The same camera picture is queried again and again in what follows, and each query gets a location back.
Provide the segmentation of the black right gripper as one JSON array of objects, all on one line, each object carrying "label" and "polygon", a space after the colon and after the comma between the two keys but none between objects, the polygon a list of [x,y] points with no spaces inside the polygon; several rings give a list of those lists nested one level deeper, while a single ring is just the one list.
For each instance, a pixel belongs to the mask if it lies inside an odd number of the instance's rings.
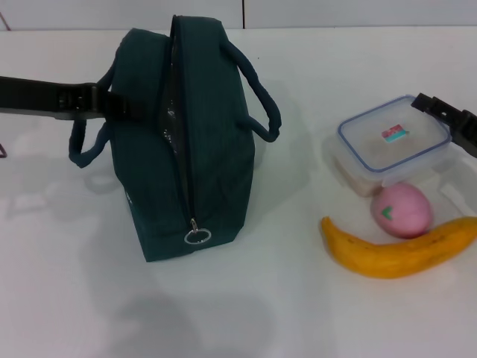
[{"label": "black right gripper", "polygon": [[460,111],[437,97],[423,93],[412,101],[411,106],[452,128],[452,141],[469,155],[477,157],[476,115],[467,110]]}]

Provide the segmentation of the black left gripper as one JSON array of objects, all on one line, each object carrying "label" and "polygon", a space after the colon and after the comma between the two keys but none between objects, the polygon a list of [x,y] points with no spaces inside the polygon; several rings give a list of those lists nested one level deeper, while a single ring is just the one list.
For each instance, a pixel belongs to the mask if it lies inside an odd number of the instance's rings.
[{"label": "black left gripper", "polygon": [[55,119],[140,120],[144,104],[101,90],[94,84],[59,84],[1,78],[1,112]]}]

